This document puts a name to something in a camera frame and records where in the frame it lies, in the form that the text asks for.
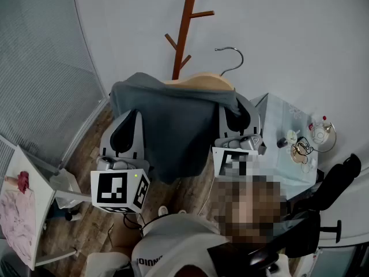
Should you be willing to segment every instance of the wooden floor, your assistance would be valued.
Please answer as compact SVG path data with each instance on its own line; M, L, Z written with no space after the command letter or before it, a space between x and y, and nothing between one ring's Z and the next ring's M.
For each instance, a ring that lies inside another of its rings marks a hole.
M90 193L90 171L96 170L96 158L99 155L100 138L112 122L109 107L99 115L88 130L71 157L66 169L76 176L83 193ZM213 181L214 168L212 156L199 177L177 179L172 185L152 181L143 207L142 216L148 222L157 217L159 206L166 205L170 213L185 209L188 213L198 214L201 210ZM82 219L67 222L64 218L47 221L47 230L43 233L40 253L50 254L57 250L74 247L78 250L74 256L45 265L55 276L84 276L86 258L92 252L108 252L111 249L108 231L112 226L112 215L101 211L91 204L81 203L79 210ZM209 218L208 203L201 215ZM291 273L297 266L291 260Z

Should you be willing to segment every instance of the shoe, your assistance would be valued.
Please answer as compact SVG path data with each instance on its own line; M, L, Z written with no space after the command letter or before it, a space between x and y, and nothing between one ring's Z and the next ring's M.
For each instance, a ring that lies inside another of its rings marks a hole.
M158 216L163 216L163 215L167 215L169 214L168 212L168 208L164 205L162 205L161 207L159 207L159 210L157 211Z

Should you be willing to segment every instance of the wooden hanger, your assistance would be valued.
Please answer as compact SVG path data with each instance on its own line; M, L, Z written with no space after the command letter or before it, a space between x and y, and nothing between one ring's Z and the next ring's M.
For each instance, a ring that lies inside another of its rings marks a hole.
M234 86L226 78L222 76L225 72L237 69L242 66L243 54L237 48L234 48L234 47L216 48L215 50L219 51L219 50L225 50L225 49L236 50L241 55L242 61L237 67L227 69L223 71L221 75L210 73L210 72L203 72L203 73L197 73L195 75L192 75L191 77L186 78L186 79L169 80L169 81L165 81L164 83L167 85L178 87L178 88L233 91L235 89Z

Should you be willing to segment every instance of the gray cloth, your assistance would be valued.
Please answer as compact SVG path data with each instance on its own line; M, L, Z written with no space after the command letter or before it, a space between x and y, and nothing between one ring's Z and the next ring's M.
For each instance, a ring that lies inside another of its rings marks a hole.
M219 104L240 115L235 91L175 88L145 73L115 83L110 103L115 117L142 114L150 175L168 184L201 173L219 137Z

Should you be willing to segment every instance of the black chair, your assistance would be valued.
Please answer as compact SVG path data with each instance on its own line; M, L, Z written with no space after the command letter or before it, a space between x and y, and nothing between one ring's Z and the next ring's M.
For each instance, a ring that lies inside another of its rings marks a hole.
M289 219L301 212L308 212L308 217L289 231L285 254L288 257L302 257L314 253L318 247L320 232L336 233L336 243L341 239L342 223L336 227L321 227L320 211L328 209L360 174L360 159L351 154L343 164L332 167L318 190L310 198L298 201L293 207Z

